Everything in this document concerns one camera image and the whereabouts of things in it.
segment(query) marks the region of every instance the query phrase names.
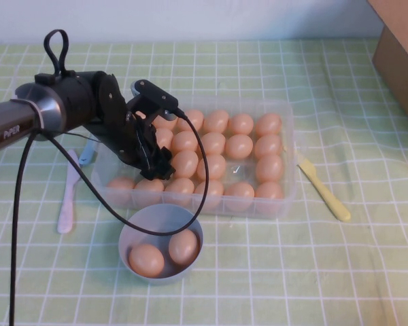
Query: robotic arm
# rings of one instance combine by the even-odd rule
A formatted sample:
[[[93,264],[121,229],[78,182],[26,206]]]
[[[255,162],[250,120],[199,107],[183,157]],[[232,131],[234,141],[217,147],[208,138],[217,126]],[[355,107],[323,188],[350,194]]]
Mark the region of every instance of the robotic arm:
[[[59,60],[50,48],[50,39],[57,32],[63,38]],[[0,103],[0,149],[35,129],[57,136],[83,126],[121,161],[141,170],[143,177],[169,179],[175,172],[170,164],[172,154],[157,145],[152,122],[158,115],[167,120],[181,116],[178,100],[148,80],[138,80],[132,85],[135,97],[126,103],[114,75],[66,70],[68,47],[66,32],[50,32],[44,48],[54,74],[36,75],[33,83],[16,89],[16,98]]]

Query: white wall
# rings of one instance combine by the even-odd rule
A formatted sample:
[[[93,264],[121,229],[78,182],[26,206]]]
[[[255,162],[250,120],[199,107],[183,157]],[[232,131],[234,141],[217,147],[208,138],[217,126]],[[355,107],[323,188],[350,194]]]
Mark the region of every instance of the white wall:
[[[0,0],[0,43],[378,36],[367,0]]]

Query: table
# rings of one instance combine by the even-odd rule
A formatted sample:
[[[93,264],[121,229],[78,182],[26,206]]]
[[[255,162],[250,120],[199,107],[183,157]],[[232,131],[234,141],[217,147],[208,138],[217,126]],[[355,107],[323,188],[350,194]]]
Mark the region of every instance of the table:
[[[122,225],[82,182],[75,229],[56,233],[66,161],[51,144],[38,142],[21,198],[16,321],[408,325],[408,119],[371,64],[376,42],[71,39],[67,67],[113,73],[126,100],[131,82],[147,78],[178,96],[290,101],[296,139],[352,220],[336,221],[299,172],[288,218],[203,216],[197,268],[182,282],[149,287],[120,263]],[[52,71],[41,46],[0,46],[0,101],[40,71]],[[85,144],[77,137],[58,139],[78,153]],[[7,323],[11,209],[22,146],[24,141],[0,151],[0,325]]]

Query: cardboard box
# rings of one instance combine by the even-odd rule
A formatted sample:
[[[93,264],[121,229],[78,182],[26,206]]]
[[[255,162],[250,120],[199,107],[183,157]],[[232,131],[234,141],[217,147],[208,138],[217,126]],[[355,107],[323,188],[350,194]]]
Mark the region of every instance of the cardboard box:
[[[408,0],[369,0],[386,25],[373,64],[408,115]]]

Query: black strap loop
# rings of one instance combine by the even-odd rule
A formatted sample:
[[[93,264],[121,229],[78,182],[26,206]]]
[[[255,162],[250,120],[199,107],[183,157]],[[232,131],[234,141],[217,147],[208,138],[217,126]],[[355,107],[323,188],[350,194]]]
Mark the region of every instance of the black strap loop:
[[[54,55],[50,47],[50,39],[57,32],[59,32],[62,35],[62,40],[63,40],[63,46],[62,46],[61,55],[59,56],[59,60],[57,60],[57,57]],[[46,50],[47,55],[50,57],[51,61],[53,62],[55,76],[62,75],[62,77],[65,77],[71,74],[71,71],[68,71],[65,68],[65,57],[67,56],[67,53],[68,53],[68,47],[69,47],[68,35],[63,29],[55,29],[49,32],[46,38],[44,39],[44,49]]]

